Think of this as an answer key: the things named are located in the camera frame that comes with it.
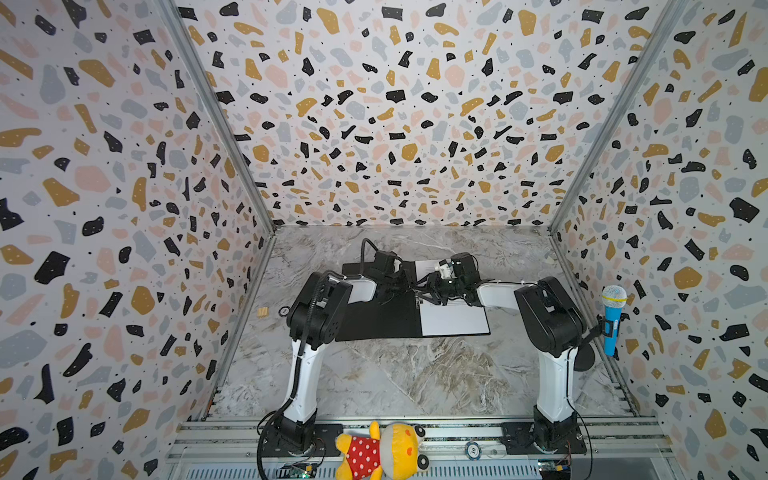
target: stuffed toy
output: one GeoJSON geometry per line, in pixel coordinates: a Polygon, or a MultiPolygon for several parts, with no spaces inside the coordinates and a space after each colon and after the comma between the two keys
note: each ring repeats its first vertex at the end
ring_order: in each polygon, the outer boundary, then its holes
{"type": "Polygon", "coordinates": [[[336,437],[336,447],[344,454],[336,480],[381,480],[382,473],[392,480],[406,480],[429,467],[426,455],[419,455],[419,442],[426,434],[421,426],[393,423],[380,428],[374,422],[369,433],[370,437],[336,437]]]}

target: gray marble surface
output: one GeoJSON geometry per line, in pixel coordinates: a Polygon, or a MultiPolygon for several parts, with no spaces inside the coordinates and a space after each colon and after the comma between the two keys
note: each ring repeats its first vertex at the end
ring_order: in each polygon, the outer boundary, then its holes
{"type": "MultiPolygon", "coordinates": [[[[407,260],[473,253],[483,278],[538,280],[562,269],[542,230],[507,227],[284,227],[267,264],[237,346],[214,418],[261,417],[285,396],[290,338],[281,306],[289,306],[316,270],[359,261],[360,241],[407,260]],[[257,317],[268,307],[269,315],[257,317]]],[[[538,354],[518,313],[488,309],[491,335],[376,339],[332,343],[318,387],[318,415],[530,416],[538,395],[538,354]]],[[[578,373],[575,406],[583,415],[626,415],[626,402],[600,363],[578,373]]]]}

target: microphone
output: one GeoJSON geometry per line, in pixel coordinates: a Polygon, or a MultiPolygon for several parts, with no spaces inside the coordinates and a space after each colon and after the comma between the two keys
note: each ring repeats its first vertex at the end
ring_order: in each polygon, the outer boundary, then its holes
{"type": "Polygon", "coordinates": [[[607,356],[613,356],[616,351],[616,340],[619,336],[619,320],[621,307],[627,302],[627,292],[618,285],[609,285],[603,289],[603,305],[605,305],[605,328],[603,335],[607,338],[603,350],[607,356]]]}

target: metal base plate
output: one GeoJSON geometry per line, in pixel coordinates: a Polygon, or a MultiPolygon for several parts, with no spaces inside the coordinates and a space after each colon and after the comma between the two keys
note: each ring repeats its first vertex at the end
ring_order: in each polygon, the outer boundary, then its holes
{"type": "MultiPolygon", "coordinates": [[[[266,477],[272,478],[335,478],[336,469],[341,466],[339,460],[326,460],[320,466],[313,466],[313,474],[306,477],[291,468],[290,464],[265,460],[263,463],[266,477]]],[[[419,472],[413,478],[419,480],[541,480],[538,461],[527,458],[509,458],[498,460],[437,460],[429,463],[429,469],[419,472]]],[[[257,467],[253,463],[205,463],[193,464],[185,478],[218,478],[219,480],[237,480],[240,478],[259,478],[257,467]]]]}
{"type": "Polygon", "coordinates": [[[307,457],[336,457],[341,452],[336,448],[336,437],[344,433],[344,425],[340,423],[320,423],[315,425],[315,448],[308,452],[294,452],[290,442],[280,438],[275,429],[264,432],[264,447],[262,457],[285,458],[295,456],[298,459],[307,457]]]}
{"type": "MultiPolygon", "coordinates": [[[[571,443],[571,453],[580,454],[587,452],[587,446],[581,437],[581,430],[576,429],[557,445],[557,450],[552,453],[566,455],[568,443],[571,443]]],[[[533,422],[505,422],[502,423],[502,444],[507,449],[507,455],[541,455],[541,450],[533,444],[533,422]]]]}

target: terrazzo wallpaper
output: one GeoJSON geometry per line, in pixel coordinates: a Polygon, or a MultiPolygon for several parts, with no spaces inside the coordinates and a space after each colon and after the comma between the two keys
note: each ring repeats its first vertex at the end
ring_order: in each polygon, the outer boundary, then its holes
{"type": "Polygon", "coordinates": [[[664,0],[178,0],[276,224],[547,224],[664,0]]]}
{"type": "Polygon", "coordinates": [[[0,15],[0,477],[159,478],[260,226],[154,4],[0,15]]]}
{"type": "Polygon", "coordinates": [[[768,478],[767,8],[690,2],[556,233],[696,480],[768,478]]]}

